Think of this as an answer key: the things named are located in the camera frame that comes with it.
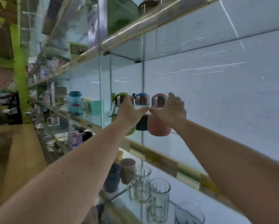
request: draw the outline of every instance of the hand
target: hand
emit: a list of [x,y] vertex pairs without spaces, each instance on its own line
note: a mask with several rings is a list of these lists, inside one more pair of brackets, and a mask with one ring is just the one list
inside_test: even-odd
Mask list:
[[151,107],[149,111],[170,127],[173,127],[176,120],[186,119],[184,102],[173,93],[168,94],[168,100],[162,109]]
[[115,120],[123,124],[123,126],[126,126],[128,131],[135,127],[140,121],[141,117],[149,110],[148,107],[135,109],[132,105],[133,100],[133,96],[125,97],[124,102],[118,109],[118,115]]

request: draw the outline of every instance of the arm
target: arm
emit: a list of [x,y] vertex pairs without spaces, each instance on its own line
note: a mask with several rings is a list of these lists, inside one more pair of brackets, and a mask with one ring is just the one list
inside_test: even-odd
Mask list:
[[184,103],[170,94],[150,110],[185,141],[218,187],[254,224],[279,224],[279,163],[186,119]]
[[0,224],[80,224],[108,175],[126,133],[147,108],[128,98],[117,119],[33,178],[0,207]]

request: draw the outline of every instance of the dark blue cup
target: dark blue cup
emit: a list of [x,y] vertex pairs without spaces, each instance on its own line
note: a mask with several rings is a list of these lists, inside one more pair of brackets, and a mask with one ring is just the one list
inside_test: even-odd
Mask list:
[[110,171],[108,173],[108,176],[104,182],[105,190],[108,193],[114,193],[118,190],[119,183],[121,178],[121,167],[119,164],[114,163]]

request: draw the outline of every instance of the wooden floor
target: wooden floor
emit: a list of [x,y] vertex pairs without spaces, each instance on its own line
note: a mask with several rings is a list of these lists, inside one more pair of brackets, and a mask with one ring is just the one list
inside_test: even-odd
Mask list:
[[46,166],[32,124],[0,126],[0,206]]

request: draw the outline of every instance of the person's right arm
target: person's right arm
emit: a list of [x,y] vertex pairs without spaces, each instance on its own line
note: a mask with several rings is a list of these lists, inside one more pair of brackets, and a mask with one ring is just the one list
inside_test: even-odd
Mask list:
[[279,224],[279,163],[186,119],[184,102],[170,93],[150,112],[170,125],[217,186],[254,224]]

